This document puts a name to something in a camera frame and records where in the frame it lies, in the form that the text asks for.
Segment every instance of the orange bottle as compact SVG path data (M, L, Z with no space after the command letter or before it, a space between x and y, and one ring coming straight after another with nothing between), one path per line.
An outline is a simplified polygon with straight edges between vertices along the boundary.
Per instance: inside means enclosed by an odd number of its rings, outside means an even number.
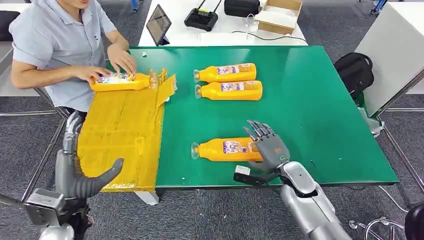
M250 137L215 138L201 144L193 142L191 157L214 162L262 161L261 154Z
M145 88L157 88L158 79L155 74L143 73L112 73L102 76L99 80L90 84L95 92L119 91L119 90L142 90Z
M256 79L256 66L254 63L243 63L228 66L209 66L203 70L193 71L194 82L226 83L238 81L251 81Z
M258 101L262 98L262 83L260 81L211 82L208 85L194 86L196 98L211 100L249 100Z

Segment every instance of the green table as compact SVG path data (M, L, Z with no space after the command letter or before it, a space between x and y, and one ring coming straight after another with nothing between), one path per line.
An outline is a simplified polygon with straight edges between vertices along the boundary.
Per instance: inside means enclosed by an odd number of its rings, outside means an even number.
M237 187L237 164L193 160L192 142L246 137L246 120L269 124L322 185L393 184L398 179L321 46L135 47L137 71L167 68L178 90L165 105L158 188ZM194 96L193 70L255 63L260 101Z

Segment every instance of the black case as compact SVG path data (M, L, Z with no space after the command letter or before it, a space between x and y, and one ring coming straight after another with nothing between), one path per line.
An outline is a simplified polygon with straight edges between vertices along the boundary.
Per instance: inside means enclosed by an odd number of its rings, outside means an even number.
M348 53L334 63L334 68L355 101L374 82L373 61L365 54Z
M259 6L259 0L225 0L224 12L226 15L245 18L249 14L258 14Z

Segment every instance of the tablet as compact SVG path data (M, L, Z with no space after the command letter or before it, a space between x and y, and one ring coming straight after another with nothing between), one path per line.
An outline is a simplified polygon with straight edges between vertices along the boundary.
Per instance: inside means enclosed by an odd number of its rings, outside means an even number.
M165 34L171 26L171 20L161 5L156 6L146 26L156 46L162 45Z

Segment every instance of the shirt sleeve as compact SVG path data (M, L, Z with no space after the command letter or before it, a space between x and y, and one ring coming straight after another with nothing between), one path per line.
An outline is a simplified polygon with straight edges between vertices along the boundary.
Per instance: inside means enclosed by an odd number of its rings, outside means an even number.
M13 36L13 59L43 69L52 58L53 44L49 37L33 26L20 26L13 22L9 27Z
M100 6L100 3L97 0L94 0L94 3L97 9L98 19L100 21L101 32L109 33L115 31L117 28L106 15L106 12L103 10L102 6Z

